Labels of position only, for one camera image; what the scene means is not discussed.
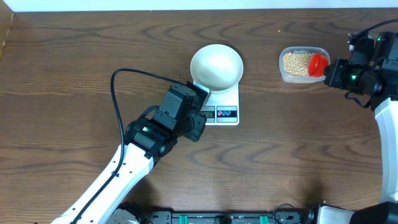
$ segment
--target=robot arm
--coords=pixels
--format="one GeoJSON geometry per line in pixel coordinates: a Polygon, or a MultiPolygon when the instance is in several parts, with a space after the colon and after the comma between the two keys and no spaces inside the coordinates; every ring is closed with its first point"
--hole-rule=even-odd
{"type": "MultiPolygon", "coordinates": [[[[127,68],[116,70],[111,81],[111,90],[117,115],[113,80],[118,71],[159,77],[127,68]]],[[[195,142],[199,140],[206,123],[206,118],[199,111],[206,103],[209,93],[209,89],[201,85],[174,82],[161,106],[146,109],[137,120],[130,123],[125,134],[121,133],[124,149],[121,145],[118,147],[111,162],[87,191],[52,223],[105,223],[127,193],[151,171],[161,157],[172,150],[180,136],[195,142]],[[146,116],[152,110],[155,110],[152,119],[147,119],[146,116]]],[[[118,120],[123,131],[121,120],[118,120]]],[[[139,218],[133,218],[131,220],[129,215],[128,223],[138,223],[139,218]]]]}
{"type": "Polygon", "coordinates": [[[365,105],[350,99],[363,108],[370,106],[379,125],[382,145],[380,204],[356,212],[321,207],[318,211],[321,224],[396,223],[398,215],[398,33],[381,32],[374,46],[368,30],[350,36],[349,43],[354,45],[351,58],[336,59],[325,68],[324,75],[326,85],[348,90],[346,98],[351,93],[370,96],[365,105]]]}

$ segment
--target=red lid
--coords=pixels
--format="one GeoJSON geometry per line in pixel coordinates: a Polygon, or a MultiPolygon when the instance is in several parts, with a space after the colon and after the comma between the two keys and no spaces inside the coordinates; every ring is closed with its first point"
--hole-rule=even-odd
{"type": "Polygon", "coordinates": [[[316,53],[308,64],[308,74],[311,77],[321,77],[323,75],[323,70],[328,64],[329,61],[325,55],[316,53]]]}

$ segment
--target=white scale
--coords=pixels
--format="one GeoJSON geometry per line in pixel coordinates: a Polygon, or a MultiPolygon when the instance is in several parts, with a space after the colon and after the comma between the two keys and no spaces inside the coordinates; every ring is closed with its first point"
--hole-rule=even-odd
{"type": "Polygon", "coordinates": [[[207,118],[206,125],[238,125],[239,124],[239,85],[234,87],[229,96],[224,98],[210,95],[206,106],[200,110],[207,118]]]}
{"type": "Polygon", "coordinates": [[[200,110],[206,116],[206,125],[238,125],[238,82],[243,75],[243,61],[239,54],[225,45],[207,45],[193,56],[190,70],[194,84],[206,86],[204,83],[208,83],[209,86],[217,86],[213,89],[218,88],[210,92],[207,103],[200,110]]]}

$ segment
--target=plastic container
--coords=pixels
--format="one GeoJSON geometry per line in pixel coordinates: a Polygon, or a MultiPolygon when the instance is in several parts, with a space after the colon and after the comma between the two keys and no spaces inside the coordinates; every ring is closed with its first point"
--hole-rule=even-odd
{"type": "Polygon", "coordinates": [[[282,79],[288,83],[315,83],[315,82],[322,82],[325,80],[325,76],[322,77],[301,77],[296,75],[289,75],[284,68],[284,55],[286,53],[293,53],[293,54],[307,54],[307,53],[321,53],[326,55],[328,58],[328,64],[330,65],[330,56],[326,50],[319,48],[319,47],[288,47],[280,53],[279,56],[279,70],[282,74],[282,79]]]}

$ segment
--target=brown tabletop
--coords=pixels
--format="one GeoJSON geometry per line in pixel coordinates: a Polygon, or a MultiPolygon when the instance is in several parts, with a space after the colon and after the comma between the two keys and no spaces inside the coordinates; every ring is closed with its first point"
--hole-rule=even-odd
{"type": "MultiPolygon", "coordinates": [[[[209,126],[196,143],[181,138],[125,199],[176,211],[374,205],[382,175],[374,113],[322,83],[283,82],[278,59],[290,46],[349,57],[347,33],[397,16],[396,9],[17,13],[0,60],[0,222],[51,222],[108,164],[119,145],[113,70],[185,82],[195,52],[215,43],[244,60],[240,124],[209,126]]],[[[168,87],[118,76],[125,127],[161,104],[168,87]]]]}

